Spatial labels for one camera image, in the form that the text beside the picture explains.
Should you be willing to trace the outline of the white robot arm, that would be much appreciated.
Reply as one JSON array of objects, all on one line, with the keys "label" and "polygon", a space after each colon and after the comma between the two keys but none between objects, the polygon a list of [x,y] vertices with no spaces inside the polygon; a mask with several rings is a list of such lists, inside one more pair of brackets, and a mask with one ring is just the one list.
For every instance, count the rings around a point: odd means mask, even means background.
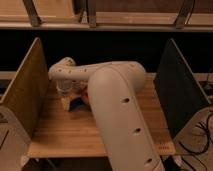
[{"label": "white robot arm", "polygon": [[165,171],[136,94],[146,71],[136,61],[74,66],[60,61],[49,69],[57,81],[85,81],[89,104],[113,171]]}]

